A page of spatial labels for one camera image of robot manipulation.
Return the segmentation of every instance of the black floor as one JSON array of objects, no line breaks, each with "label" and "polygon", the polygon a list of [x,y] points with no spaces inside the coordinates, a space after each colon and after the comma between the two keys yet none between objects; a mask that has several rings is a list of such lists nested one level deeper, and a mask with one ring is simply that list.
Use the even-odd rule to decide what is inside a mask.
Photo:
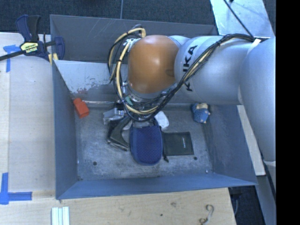
[{"label": "black floor", "polygon": [[[15,20],[23,14],[42,16],[38,32],[46,34],[50,34],[50,14],[215,25],[210,0],[123,0],[123,6],[121,1],[0,0],[0,31],[16,32]],[[263,1],[276,34],[276,0]],[[237,225],[265,224],[255,187],[230,191]]]}]

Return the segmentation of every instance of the blue clamp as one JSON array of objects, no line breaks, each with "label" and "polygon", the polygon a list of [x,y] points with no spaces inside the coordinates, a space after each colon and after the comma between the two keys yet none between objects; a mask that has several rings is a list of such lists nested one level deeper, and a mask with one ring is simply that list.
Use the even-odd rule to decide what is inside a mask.
[{"label": "blue clamp", "polygon": [[206,123],[206,120],[208,119],[208,116],[210,115],[207,104],[205,104],[205,103],[193,104],[192,111],[194,114],[194,121],[199,122],[199,123]]},{"label": "blue clamp", "polygon": [[53,41],[46,42],[44,35],[44,42],[39,41],[38,23],[40,18],[38,15],[22,15],[16,20],[18,32],[24,38],[24,43],[20,45],[19,51],[1,56],[0,61],[22,54],[26,56],[36,56],[50,61],[50,53],[47,51],[47,47],[53,45],[56,46],[55,52],[58,59],[63,59],[65,55],[65,43],[61,36],[56,36]]},{"label": "blue clamp", "polygon": [[8,192],[8,173],[2,174],[1,191],[0,191],[0,204],[8,205],[10,201],[31,201],[32,192]]}]

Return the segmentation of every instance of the wire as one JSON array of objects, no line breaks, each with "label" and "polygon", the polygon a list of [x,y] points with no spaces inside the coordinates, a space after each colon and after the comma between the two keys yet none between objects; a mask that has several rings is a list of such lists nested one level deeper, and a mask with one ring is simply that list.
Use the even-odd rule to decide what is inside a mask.
[{"label": "wire", "polygon": [[[167,95],[165,95],[164,99],[161,101],[161,103],[151,109],[148,110],[138,110],[136,107],[130,105],[124,98],[122,94],[122,89],[121,89],[121,80],[120,80],[120,67],[123,61],[123,58],[125,56],[125,53],[127,52],[129,48],[129,43],[125,45],[125,48],[123,49],[119,60],[117,61],[116,67],[115,67],[115,72],[112,74],[112,77],[114,77],[114,82],[116,85],[116,92],[122,101],[126,112],[128,115],[134,119],[135,121],[138,122],[144,122],[150,119],[153,119],[155,115],[161,111],[164,106],[172,99],[172,97],[179,91],[179,89],[191,78],[193,77],[200,69],[203,68],[203,66],[206,64],[206,62],[209,60],[211,55],[214,53],[214,51],[219,48],[223,43],[226,43],[232,39],[243,39],[249,42],[254,42],[255,38],[252,36],[248,36],[245,34],[228,34],[223,36],[220,40],[209,46],[190,66],[190,68],[187,70],[187,72],[183,75],[181,80],[177,83],[177,86],[171,90]],[[158,98],[154,98],[150,101],[147,101],[146,103],[139,104],[139,106],[145,106],[151,102],[157,101]],[[134,115],[138,116],[141,119],[138,119],[134,117],[131,113]]]},{"label": "wire", "polygon": [[239,17],[235,14],[235,12],[232,10],[232,8],[230,7],[230,5],[228,4],[228,2],[226,0],[224,0],[224,2],[226,3],[226,5],[228,6],[228,8],[230,9],[230,11],[232,12],[232,14],[235,16],[235,18],[239,21],[239,23],[243,26],[243,28],[246,30],[246,32],[251,36],[254,37],[252,35],[252,33],[246,28],[246,26],[243,24],[243,22],[239,19]]},{"label": "wire", "polygon": [[121,0],[121,14],[120,14],[120,19],[122,19],[122,14],[123,14],[123,0]]}]

